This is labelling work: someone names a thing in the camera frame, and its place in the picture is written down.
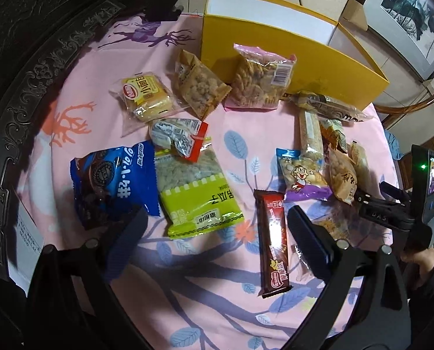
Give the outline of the person hand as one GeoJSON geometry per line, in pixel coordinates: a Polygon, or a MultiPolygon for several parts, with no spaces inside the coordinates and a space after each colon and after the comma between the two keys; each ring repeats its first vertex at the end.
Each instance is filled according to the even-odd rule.
{"type": "Polygon", "coordinates": [[[402,252],[400,259],[419,267],[419,279],[416,281],[415,287],[421,287],[429,280],[430,274],[434,269],[434,247],[419,252],[402,252]]]}

